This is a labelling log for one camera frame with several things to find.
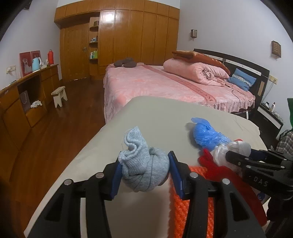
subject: white stool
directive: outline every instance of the white stool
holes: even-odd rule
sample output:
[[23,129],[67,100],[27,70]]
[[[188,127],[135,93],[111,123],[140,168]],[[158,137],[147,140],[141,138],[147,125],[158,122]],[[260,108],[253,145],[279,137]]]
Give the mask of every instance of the white stool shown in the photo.
[[57,107],[58,104],[60,107],[62,107],[62,98],[64,98],[64,100],[67,101],[65,86],[58,87],[53,92],[51,92],[51,95],[53,96],[55,107]]

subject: bottle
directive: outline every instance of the bottle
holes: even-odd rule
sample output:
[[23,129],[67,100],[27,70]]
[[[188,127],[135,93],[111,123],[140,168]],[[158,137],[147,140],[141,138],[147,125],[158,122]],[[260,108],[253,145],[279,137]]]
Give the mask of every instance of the bottle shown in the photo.
[[53,51],[52,50],[49,50],[48,61],[49,61],[49,64],[54,64],[54,58],[53,58]]
[[276,103],[273,103],[273,105],[271,105],[271,108],[270,108],[270,112],[274,112],[274,110],[275,110],[275,107],[276,107],[276,105],[275,105]]

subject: pink comforter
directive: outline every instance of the pink comforter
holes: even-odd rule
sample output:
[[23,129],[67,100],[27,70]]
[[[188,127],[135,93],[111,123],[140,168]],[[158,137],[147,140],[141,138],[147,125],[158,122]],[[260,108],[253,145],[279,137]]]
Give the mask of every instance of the pink comforter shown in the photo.
[[226,112],[238,112],[254,104],[255,96],[234,84],[224,87],[198,84],[169,74],[162,66],[107,68],[104,77],[106,123],[132,98],[156,96],[198,103]]
[[213,86],[225,86],[229,75],[220,67],[198,63],[188,63],[180,59],[168,59],[164,63],[164,70],[176,74],[196,83]]

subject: red cloth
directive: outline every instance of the red cloth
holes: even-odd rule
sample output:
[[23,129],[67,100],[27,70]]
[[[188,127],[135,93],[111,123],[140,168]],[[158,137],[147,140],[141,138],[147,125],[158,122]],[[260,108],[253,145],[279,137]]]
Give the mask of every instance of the red cloth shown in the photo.
[[261,202],[258,200],[252,188],[242,178],[225,166],[217,166],[213,156],[207,149],[203,149],[204,155],[198,158],[202,166],[207,167],[208,171],[205,177],[208,180],[220,182],[223,178],[229,179],[235,188],[240,192],[247,204],[250,206],[259,224],[264,226],[267,223],[267,217]]

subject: wooden wardrobe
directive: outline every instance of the wooden wardrobe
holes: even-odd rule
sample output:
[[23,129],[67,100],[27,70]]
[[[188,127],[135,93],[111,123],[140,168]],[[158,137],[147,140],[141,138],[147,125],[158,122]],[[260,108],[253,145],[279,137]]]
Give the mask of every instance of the wooden wardrobe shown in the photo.
[[[176,50],[179,9],[148,0],[84,0],[58,7],[64,82],[102,79],[106,67],[126,57],[163,65]],[[97,43],[90,40],[97,36]],[[89,59],[97,50],[98,59]]]

